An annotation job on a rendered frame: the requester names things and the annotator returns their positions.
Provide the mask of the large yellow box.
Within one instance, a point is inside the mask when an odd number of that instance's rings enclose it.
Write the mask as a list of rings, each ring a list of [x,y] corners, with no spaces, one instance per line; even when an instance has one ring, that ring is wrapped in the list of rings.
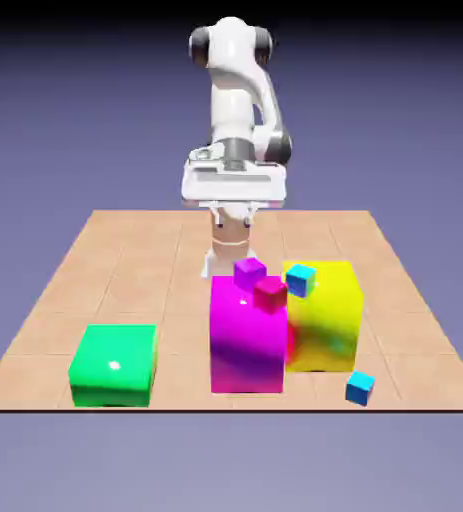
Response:
[[[294,264],[316,270],[306,298],[288,292],[288,372],[350,372],[355,365],[363,293],[346,260],[285,260],[282,278]]]

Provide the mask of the large magenta box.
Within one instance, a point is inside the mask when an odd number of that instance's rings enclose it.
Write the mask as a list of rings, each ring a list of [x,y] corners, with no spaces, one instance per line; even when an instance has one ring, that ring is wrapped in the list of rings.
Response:
[[[287,309],[266,311],[231,276],[211,282],[210,388],[214,394],[283,391]]]

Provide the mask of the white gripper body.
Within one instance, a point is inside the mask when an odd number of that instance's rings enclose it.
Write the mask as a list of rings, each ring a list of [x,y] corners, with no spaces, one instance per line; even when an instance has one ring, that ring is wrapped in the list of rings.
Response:
[[[189,204],[251,203],[280,207],[286,199],[286,168],[245,163],[243,171],[228,171],[224,162],[190,161],[184,165],[181,196]]]

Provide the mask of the large green box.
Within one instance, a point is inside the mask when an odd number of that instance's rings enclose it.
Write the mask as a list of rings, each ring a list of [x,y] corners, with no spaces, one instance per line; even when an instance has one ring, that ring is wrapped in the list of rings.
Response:
[[[77,407],[147,407],[157,367],[153,324],[89,324],[68,370]]]

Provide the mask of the small purple cube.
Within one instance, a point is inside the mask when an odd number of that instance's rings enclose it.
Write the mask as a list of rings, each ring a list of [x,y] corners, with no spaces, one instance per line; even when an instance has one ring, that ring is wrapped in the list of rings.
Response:
[[[242,290],[250,292],[266,275],[266,265],[257,258],[245,258],[234,262],[233,281]]]

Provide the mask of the small blue cube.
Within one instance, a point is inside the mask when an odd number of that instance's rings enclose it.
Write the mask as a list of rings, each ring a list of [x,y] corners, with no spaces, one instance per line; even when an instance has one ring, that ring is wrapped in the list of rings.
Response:
[[[357,405],[366,406],[375,385],[375,378],[359,371],[353,371],[346,382],[345,399]]]
[[[285,273],[288,292],[299,298],[306,298],[314,289],[316,270],[302,264],[292,265]]]

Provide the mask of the small red cube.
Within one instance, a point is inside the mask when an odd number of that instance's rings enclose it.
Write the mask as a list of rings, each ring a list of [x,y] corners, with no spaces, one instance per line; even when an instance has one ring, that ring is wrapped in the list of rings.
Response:
[[[254,284],[253,304],[269,314],[287,304],[287,286],[279,276],[265,276]]]

